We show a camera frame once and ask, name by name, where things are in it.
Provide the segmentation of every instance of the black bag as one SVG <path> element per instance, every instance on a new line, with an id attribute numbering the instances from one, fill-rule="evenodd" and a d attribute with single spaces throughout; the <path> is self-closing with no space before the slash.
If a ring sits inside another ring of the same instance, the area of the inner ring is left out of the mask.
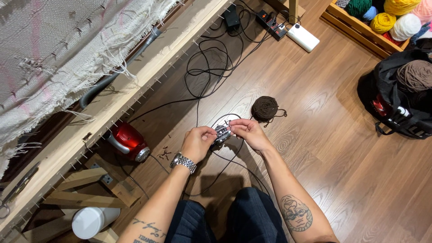
<path id="1" fill-rule="evenodd" d="M 383 135 L 398 132 L 416 139 L 426 139 L 432 135 L 431 112 L 411 108 L 409 94 L 398 90 L 396 80 L 398 68 L 411 61 L 425 60 L 432 63 L 426 52 L 416 49 L 392 54 L 379 62 L 373 71 L 360 78 L 357 93 L 366 110 L 379 120 L 375 124 L 377 132 Z M 376 104 L 379 100 L 387 105 L 384 111 L 377 110 Z M 381 123 L 388 126 L 391 131 L 384 132 L 379 126 Z"/>

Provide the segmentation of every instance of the hand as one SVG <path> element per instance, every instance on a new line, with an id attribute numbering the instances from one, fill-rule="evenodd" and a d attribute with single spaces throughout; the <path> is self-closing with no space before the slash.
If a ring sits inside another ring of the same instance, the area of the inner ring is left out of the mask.
<path id="1" fill-rule="evenodd" d="M 237 138 L 245 139 L 246 143 L 257 154 L 262 155 L 264 150 L 273 148 L 257 121 L 237 119 L 232 120 L 229 125 L 231 126 L 231 134 L 235 134 Z"/>
<path id="2" fill-rule="evenodd" d="M 197 164 L 204 159 L 216 138 L 217 133 L 213 128 L 207 126 L 193 128 L 184 136 L 181 154 Z"/>

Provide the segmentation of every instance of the forearm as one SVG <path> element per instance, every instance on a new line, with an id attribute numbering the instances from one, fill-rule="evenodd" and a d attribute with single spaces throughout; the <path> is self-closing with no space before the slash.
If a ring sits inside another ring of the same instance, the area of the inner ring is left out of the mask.
<path id="1" fill-rule="evenodd" d="M 119 243 L 162 243 L 190 170 L 176 166 L 122 233 Z"/>
<path id="2" fill-rule="evenodd" d="M 338 242 L 324 213 L 274 147 L 262 152 L 284 221 L 296 243 Z"/>

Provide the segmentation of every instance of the metal watch band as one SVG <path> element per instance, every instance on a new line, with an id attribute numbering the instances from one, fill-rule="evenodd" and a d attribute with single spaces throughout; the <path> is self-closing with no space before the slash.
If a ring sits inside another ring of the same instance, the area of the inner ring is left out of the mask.
<path id="1" fill-rule="evenodd" d="M 186 166 L 191 171 L 191 174 L 195 172 L 195 169 L 197 168 L 197 166 L 190 159 L 184 157 L 180 152 L 174 156 L 174 159 L 172 160 L 169 167 L 173 169 L 176 165 Z"/>

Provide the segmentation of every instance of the gray hose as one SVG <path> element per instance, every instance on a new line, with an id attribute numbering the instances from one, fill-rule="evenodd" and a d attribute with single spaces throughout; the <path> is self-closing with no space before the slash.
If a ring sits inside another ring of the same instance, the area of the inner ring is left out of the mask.
<path id="1" fill-rule="evenodd" d="M 129 58 L 126 62 L 126 66 L 129 66 L 141 53 L 144 52 L 144 50 L 160 35 L 162 32 L 160 32 L 156 27 L 153 28 L 151 31 L 150 36 L 147 38 L 147 40 L 144 42 L 144 44 L 132 55 L 132 57 Z M 106 86 L 108 86 L 114 79 L 119 75 L 120 73 L 113 73 L 110 76 L 106 76 L 101 81 L 96 83 L 94 86 L 92 86 L 80 99 L 79 99 L 79 105 L 82 109 L 84 109 L 89 104 L 89 99 L 92 97 L 95 93 L 100 92 L 103 90 Z"/>

